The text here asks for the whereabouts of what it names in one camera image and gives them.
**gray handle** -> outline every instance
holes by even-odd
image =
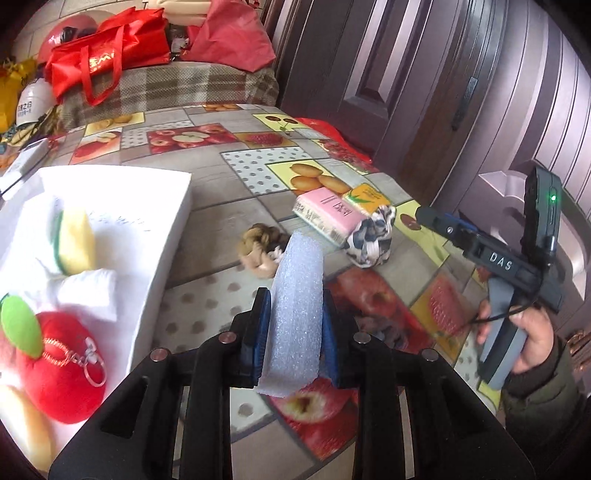
[[[488,281],[488,295],[491,316],[504,314],[518,303],[513,286],[498,277]],[[517,328],[508,317],[494,320],[491,326],[480,356],[479,373],[492,389],[500,390],[523,350],[527,333]]]

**red plastic bag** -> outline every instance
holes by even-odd
[[[168,63],[170,48],[163,12],[128,8],[103,22],[97,33],[54,48],[45,78],[56,98],[60,100],[64,92],[81,83],[86,100],[96,106],[115,90],[123,70]],[[95,96],[91,76],[110,71],[112,85]]]
[[[275,60],[269,36],[256,10],[242,0],[212,0],[205,23],[194,40],[181,53],[185,61],[221,63],[247,72],[255,72]]]
[[[314,118],[296,118],[296,120],[298,120],[298,122],[303,123],[304,125],[308,125],[308,127],[313,128],[317,132],[326,135],[331,140],[338,142],[345,150],[351,152],[361,161],[371,164],[371,158],[351,147],[351,145],[347,143],[347,141],[343,138],[340,132],[330,123],[325,122],[324,120],[316,120]]]

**hand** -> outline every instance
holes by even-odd
[[[478,310],[478,318],[486,319],[491,316],[491,304],[483,300]],[[521,329],[527,332],[527,341],[521,351],[521,355],[511,370],[515,374],[522,374],[528,370],[543,364],[550,356],[554,347],[554,330],[546,311],[530,307],[524,312],[511,315],[509,319]],[[478,326],[476,341],[482,345],[491,332],[490,323],[481,323]]]

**wooden door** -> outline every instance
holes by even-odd
[[[411,195],[430,203],[492,76],[504,5],[314,0],[301,36],[291,39],[293,61],[278,72],[280,106],[329,121]]]
[[[456,51],[447,58],[408,151],[394,147],[391,141],[381,146],[386,155],[398,149],[400,166],[391,173],[419,203],[429,205],[435,199],[472,131],[499,56],[505,7],[505,0],[470,3],[462,29],[457,31]]]

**white foam block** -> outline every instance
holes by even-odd
[[[318,377],[322,270],[322,248],[296,231],[271,287],[271,323],[259,393],[286,397]]]

